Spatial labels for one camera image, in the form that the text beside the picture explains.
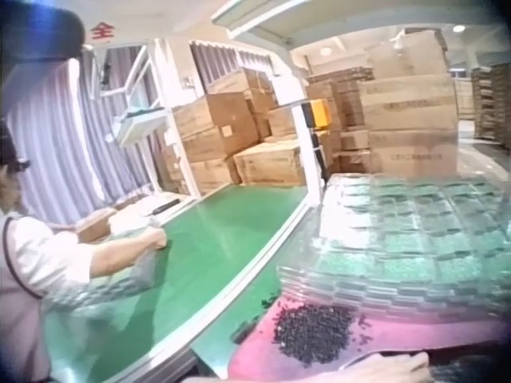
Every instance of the ceiling light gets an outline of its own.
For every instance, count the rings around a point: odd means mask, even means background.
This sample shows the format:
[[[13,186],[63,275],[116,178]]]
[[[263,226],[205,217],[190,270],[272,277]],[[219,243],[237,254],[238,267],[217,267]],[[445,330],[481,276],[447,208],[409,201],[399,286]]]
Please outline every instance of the ceiling light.
[[[460,34],[461,32],[463,32],[465,30],[465,26],[455,26],[453,28],[453,32],[457,33],[457,34]]]
[[[328,48],[327,46],[325,46],[319,52],[321,53],[322,56],[330,56],[332,53],[332,48]]]

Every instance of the purple curtain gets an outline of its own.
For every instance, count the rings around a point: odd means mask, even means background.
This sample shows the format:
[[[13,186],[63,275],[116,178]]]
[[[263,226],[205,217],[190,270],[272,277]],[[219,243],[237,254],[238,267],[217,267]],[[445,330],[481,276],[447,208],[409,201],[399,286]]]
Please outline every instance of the purple curtain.
[[[111,89],[124,85],[138,50],[139,48],[136,47],[109,50],[107,59],[112,66]],[[99,176],[107,202],[113,203],[130,192],[149,184],[149,177],[142,163],[138,146],[120,148],[115,140],[109,139],[112,135],[114,117],[122,115],[128,105],[123,94],[100,97],[97,100],[90,99],[92,60],[93,57],[90,53],[84,54],[81,59],[78,100],[85,128],[87,149],[92,157],[94,170]],[[152,95],[150,92],[147,92],[146,89],[146,106],[150,105],[150,98],[155,97],[156,91]]]
[[[27,208],[39,219],[64,224],[105,206],[77,134],[68,68],[54,67],[6,116],[20,156],[32,160],[21,175]]]
[[[30,94],[36,85],[39,85],[54,70],[64,62],[46,62],[18,64],[11,71],[8,78],[2,84],[2,115],[5,116],[11,108],[21,102]]]
[[[267,74],[273,74],[273,64],[271,63],[271,57],[267,54],[258,54],[253,52],[247,52],[239,49],[241,66],[248,69],[259,70]]]
[[[214,45],[205,41],[190,42],[190,49],[204,89],[214,80],[240,67],[273,74],[271,58],[268,55]]]

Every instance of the clear plastic tray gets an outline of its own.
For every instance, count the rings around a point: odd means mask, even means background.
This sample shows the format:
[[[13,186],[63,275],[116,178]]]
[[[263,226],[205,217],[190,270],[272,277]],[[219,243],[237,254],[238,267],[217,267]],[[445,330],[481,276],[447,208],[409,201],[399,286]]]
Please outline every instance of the clear plastic tray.
[[[103,242],[132,238],[144,230],[145,227],[117,235],[110,235]],[[53,291],[45,296],[44,307],[46,309],[73,310],[79,307],[126,298],[150,289],[154,286],[155,282],[155,255],[155,251],[146,251],[131,267],[114,275],[95,278],[85,286],[65,287]]]
[[[434,322],[504,309],[511,245],[497,221],[501,197],[481,178],[334,176],[278,266],[283,291]]]

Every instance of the worker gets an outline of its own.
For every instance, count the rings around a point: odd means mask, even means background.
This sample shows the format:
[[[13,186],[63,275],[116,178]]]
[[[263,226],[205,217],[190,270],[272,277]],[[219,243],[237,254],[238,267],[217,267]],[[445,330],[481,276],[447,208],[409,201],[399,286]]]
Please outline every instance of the worker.
[[[41,300],[53,290],[80,286],[129,267],[147,250],[166,246],[160,228],[136,238],[79,243],[76,234],[54,234],[47,224],[14,212],[21,198],[20,160],[5,124],[0,137],[0,339],[14,381],[46,382],[50,358],[42,333]]]
[[[374,354],[340,371],[321,373],[289,383],[426,383],[431,382],[427,353],[383,357]],[[220,383],[220,379],[190,377],[184,383]],[[251,383],[250,381],[227,381]]]

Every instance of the pink mat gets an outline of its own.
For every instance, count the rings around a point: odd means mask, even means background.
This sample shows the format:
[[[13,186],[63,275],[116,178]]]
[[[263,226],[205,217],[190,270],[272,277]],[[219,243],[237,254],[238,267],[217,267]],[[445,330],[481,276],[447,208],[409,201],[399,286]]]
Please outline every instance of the pink mat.
[[[273,344],[275,319],[285,307],[298,307],[302,303],[281,297],[266,313],[255,330],[232,356],[228,367],[230,379],[261,381],[288,380],[317,373],[337,370],[364,355],[382,351],[414,351],[420,349],[443,349],[461,345],[473,345],[498,340],[505,331],[505,323],[496,320],[440,325],[384,322],[366,319],[366,326],[355,320],[350,330],[349,346],[340,358],[330,364],[304,368],[291,357],[279,352]],[[371,337],[360,345],[361,336]]]

